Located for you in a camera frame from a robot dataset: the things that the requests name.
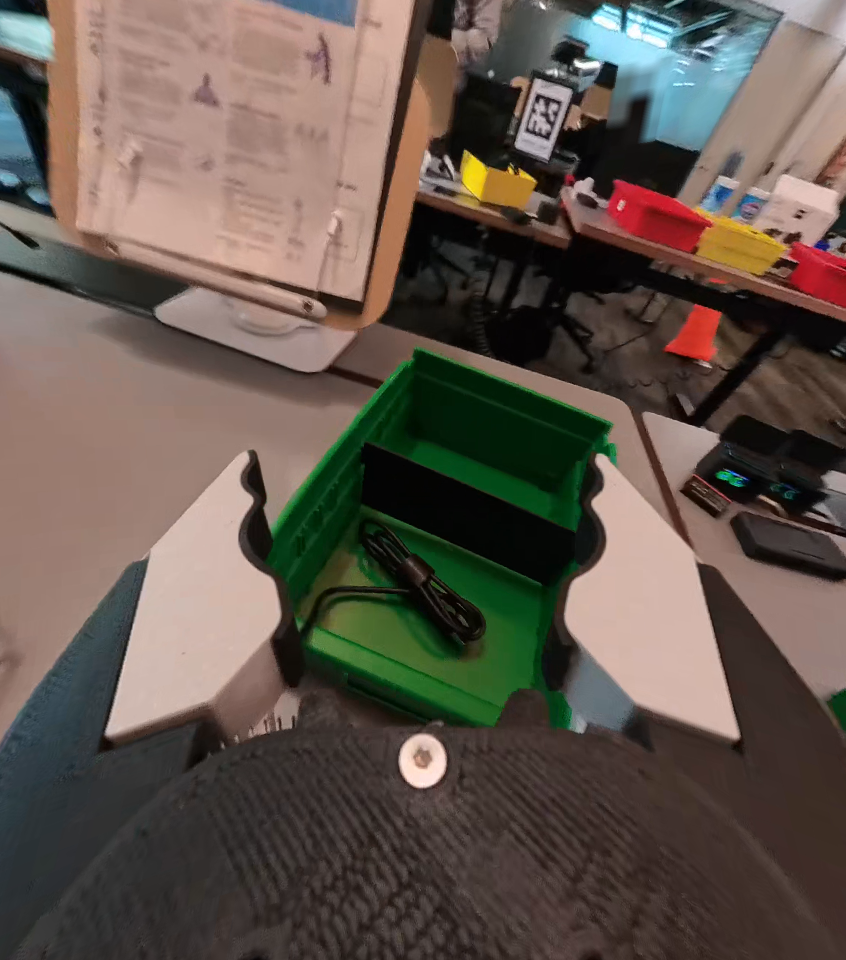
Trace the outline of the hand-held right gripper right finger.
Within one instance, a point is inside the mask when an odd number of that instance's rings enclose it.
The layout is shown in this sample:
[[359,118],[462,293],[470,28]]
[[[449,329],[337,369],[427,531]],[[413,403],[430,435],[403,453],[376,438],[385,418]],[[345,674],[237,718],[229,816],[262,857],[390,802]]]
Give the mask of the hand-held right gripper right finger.
[[545,681],[576,734],[633,738],[663,722],[733,746],[741,738],[693,550],[604,454],[579,494],[575,568],[561,583]]

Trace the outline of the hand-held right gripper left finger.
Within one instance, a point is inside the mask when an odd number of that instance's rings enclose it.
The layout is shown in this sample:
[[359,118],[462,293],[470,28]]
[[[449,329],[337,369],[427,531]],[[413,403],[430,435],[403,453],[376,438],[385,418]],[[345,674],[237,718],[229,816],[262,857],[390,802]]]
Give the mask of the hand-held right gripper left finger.
[[271,733],[304,675],[258,454],[237,455],[147,555],[104,738],[115,746],[190,723],[225,743]]

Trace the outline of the black flat box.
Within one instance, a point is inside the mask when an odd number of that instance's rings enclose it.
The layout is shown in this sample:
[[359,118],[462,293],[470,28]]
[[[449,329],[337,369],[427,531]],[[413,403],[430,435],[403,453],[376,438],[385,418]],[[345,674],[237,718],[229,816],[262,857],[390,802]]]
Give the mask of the black flat box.
[[742,553],[765,565],[846,581],[846,556],[829,536],[748,511],[729,520]]

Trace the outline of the black charger green display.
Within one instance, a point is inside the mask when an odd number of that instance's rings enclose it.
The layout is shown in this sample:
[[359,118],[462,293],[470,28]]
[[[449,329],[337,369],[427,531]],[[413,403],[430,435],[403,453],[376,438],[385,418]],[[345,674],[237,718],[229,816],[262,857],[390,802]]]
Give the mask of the black charger green display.
[[759,503],[784,516],[800,517],[827,496],[822,474],[813,466],[728,441],[698,462],[680,492],[712,517],[724,515],[732,505]]

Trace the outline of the black bin divider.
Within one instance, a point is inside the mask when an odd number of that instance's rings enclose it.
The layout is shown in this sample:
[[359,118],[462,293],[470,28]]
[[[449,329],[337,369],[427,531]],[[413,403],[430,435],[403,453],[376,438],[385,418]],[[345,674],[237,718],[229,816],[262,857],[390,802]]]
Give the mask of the black bin divider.
[[360,450],[361,503],[541,585],[575,566],[575,534],[378,444]]

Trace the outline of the orange traffic cone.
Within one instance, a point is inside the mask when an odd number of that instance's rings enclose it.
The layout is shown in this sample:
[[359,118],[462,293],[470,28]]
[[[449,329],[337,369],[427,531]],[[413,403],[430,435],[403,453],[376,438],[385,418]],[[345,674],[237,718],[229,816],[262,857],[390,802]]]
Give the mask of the orange traffic cone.
[[720,311],[701,305],[693,306],[681,328],[666,344],[665,352],[696,363],[709,364],[717,352],[720,320]]

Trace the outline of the white stand base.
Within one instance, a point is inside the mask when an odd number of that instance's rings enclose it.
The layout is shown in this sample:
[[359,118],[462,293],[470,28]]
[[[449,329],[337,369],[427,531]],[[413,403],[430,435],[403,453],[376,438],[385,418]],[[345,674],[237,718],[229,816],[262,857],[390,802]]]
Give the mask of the white stand base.
[[202,288],[162,302],[154,316],[166,327],[307,375],[328,370],[357,339],[356,331]]

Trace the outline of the wooden table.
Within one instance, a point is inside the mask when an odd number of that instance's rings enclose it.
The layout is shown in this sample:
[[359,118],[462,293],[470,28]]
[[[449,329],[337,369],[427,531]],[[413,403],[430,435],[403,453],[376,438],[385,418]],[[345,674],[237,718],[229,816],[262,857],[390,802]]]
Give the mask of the wooden table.
[[439,241],[507,261],[512,269],[501,295],[499,311],[509,310],[532,265],[558,263],[570,248],[572,235],[562,213],[556,222],[539,222],[524,211],[482,203],[465,193],[454,193],[446,184],[421,181],[411,228],[429,241],[432,255],[449,269],[467,278],[470,273],[443,257]]
[[839,325],[846,333],[846,308],[630,234],[605,210],[581,203],[571,186],[561,189],[560,203],[573,232],[574,254],[594,255],[612,276],[637,288],[712,308],[728,319],[760,328],[759,337],[698,403],[679,395],[671,399],[676,417],[686,424],[705,426],[777,344],[809,331],[812,318]]

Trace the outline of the black flat panel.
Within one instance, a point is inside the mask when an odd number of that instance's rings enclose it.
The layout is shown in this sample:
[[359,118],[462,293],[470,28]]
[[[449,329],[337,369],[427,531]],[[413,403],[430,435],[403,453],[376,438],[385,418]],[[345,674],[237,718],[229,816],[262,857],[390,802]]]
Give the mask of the black flat panel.
[[81,299],[150,316],[189,285],[78,246],[0,226],[0,273]]

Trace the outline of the yellow plastic bin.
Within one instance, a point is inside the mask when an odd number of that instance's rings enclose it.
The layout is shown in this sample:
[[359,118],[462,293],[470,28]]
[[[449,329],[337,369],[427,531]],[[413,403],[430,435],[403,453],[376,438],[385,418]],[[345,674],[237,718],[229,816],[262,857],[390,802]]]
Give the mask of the yellow plastic bin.
[[483,205],[526,210],[537,180],[525,170],[509,165],[505,169],[489,166],[465,150],[460,162],[462,186]]
[[788,251],[789,246],[746,223],[714,217],[700,235],[696,255],[723,267],[762,277]]

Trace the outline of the red plastic bin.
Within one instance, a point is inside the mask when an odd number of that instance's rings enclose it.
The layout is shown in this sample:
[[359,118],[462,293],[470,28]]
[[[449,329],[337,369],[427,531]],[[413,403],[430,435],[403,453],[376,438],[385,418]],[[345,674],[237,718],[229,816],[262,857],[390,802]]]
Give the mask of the red plastic bin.
[[794,243],[789,258],[796,263],[789,284],[796,291],[846,309],[846,258]]
[[676,198],[620,179],[613,181],[607,212],[625,232],[686,254],[713,223]]

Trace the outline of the white cardboard box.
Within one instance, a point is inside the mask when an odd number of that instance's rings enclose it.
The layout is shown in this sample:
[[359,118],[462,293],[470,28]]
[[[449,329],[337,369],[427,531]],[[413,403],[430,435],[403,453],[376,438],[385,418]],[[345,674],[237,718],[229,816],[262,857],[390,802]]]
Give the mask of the white cardboard box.
[[837,221],[839,203],[836,190],[781,174],[752,226],[786,247],[813,247]]

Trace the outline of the wooden document stand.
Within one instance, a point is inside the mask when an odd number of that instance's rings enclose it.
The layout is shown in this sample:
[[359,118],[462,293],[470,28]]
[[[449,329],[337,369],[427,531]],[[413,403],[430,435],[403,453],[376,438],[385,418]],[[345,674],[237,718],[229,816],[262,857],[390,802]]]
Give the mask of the wooden document stand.
[[431,2],[48,2],[49,193],[108,256],[339,330],[389,306]]

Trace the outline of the marker tag sign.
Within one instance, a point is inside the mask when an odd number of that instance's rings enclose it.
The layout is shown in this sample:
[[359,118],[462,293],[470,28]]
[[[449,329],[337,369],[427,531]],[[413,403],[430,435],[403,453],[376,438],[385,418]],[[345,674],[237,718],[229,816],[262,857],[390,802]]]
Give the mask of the marker tag sign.
[[548,163],[555,151],[575,89],[558,78],[534,71],[512,147],[525,159]]

